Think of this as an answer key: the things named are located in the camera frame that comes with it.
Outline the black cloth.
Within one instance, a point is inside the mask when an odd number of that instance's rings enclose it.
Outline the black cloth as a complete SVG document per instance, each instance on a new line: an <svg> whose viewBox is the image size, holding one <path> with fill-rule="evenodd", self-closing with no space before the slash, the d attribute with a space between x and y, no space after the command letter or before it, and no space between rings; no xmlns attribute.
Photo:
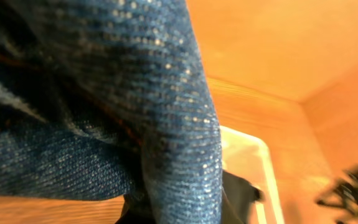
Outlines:
<svg viewBox="0 0 358 224"><path fill-rule="evenodd" d="M223 189L221 224L249 223L250 207L255 202L263 201L263 192L246 179L227 171L223 172ZM152 215L143 215L130 209L125 202L116 224L156 224L156 221Z"/></svg>

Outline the blue denim cloth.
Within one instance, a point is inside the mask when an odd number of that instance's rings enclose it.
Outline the blue denim cloth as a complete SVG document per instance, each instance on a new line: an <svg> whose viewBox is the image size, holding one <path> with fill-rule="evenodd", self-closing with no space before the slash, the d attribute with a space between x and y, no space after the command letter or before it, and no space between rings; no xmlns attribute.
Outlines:
<svg viewBox="0 0 358 224"><path fill-rule="evenodd" d="M185 1L0 1L0 195L220 223L220 127Z"/></svg>

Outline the clear plastic storage bin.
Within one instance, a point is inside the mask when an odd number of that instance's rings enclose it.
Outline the clear plastic storage bin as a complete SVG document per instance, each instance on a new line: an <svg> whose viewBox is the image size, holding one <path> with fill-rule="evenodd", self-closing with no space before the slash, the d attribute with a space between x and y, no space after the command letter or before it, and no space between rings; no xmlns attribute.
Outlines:
<svg viewBox="0 0 358 224"><path fill-rule="evenodd" d="M277 182L268 146L259 138L221 126L223 168L262 191L262 201L253 202L249 223L285 224Z"/></svg>

